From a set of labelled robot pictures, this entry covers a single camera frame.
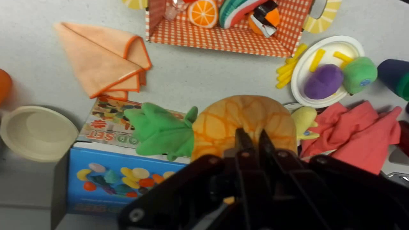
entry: pink fabric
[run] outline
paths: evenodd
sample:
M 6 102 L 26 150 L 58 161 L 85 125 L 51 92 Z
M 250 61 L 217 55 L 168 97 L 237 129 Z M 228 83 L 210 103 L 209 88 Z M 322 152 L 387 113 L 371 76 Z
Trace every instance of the pink fabric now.
M 319 133 L 319 138 L 301 143 L 301 158 L 336 149 L 332 157 L 379 173 L 387 147 L 398 143 L 396 117 L 400 112 L 401 108 L 394 107 L 388 113 L 378 115 L 368 101 L 351 110 L 334 103 L 317 116 L 318 126 L 310 130 Z

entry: purple toy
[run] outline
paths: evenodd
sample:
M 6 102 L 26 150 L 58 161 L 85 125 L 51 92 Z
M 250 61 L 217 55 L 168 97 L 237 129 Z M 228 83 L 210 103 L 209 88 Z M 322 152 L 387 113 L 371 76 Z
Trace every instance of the purple toy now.
M 322 99 L 334 93 L 342 84 L 343 75 L 338 66 L 320 65 L 306 80 L 304 94 L 313 99 Z

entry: toy box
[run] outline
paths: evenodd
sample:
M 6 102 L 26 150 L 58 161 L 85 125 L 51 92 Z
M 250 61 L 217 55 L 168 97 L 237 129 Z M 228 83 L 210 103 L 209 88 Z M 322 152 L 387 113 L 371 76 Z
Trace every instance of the toy box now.
M 132 199 L 189 163 L 166 154 L 140 156 L 122 111 L 129 101 L 95 99 L 76 141 L 54 167 L 51 228 L 65 213 L 115 216 Z
M 208 48 L 240 53 L 286 57 L 292 55 L 300 39 L 313 0 L 274 0 L 279 10 L 279 25 L 269 37 L 253 33 L 242 19 L 232 28 L 199 28 L 187 20 L 186 10 L 173 20 L 163 18 L 171 0 L 149 0 L 145 11 L 145 35 L 154 43 Z

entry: toy pineapple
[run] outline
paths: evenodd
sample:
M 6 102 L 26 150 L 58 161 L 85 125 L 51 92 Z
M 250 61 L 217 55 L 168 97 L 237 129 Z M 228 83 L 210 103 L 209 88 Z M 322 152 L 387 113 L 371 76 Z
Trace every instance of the toy pineapple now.
M 168 159 L 201 154 L 223 156 L 235 145 L 235 130 L 242 127 L 258 144 L 265 130 L 276 148 L 295 152 L 295 125 L 288 111 L 274 99 L 263 95 L 231 95 L 204 108 L 198 116 L 191 107 L 182 118 L 153 103 L 125 110 L 139 140 L 139 154 L 167 153 Z

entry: orange cloth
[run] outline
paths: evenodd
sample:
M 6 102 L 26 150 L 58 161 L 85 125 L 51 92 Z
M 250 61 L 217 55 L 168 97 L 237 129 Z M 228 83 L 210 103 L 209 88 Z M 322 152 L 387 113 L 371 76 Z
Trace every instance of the orange cloth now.
M 400 126 L 396 117 L 400 107 L 384 115 L 378 115 L 369 102 L 363 102 L 351 110 L 334 103 L 317 116 L 319 133 L 314 140 L 304 140 L 301 158 L 334 152 L 331 157 L 343 161 L 371 173 L 379 173 L 387 157 L 389 144 L 398 143 Z
M 150 58 L 139 35 L 88 24 L 54 25 L 63 48 L 85 90 L 93 98 L 127 99 L 127 92 L 145 85 Z

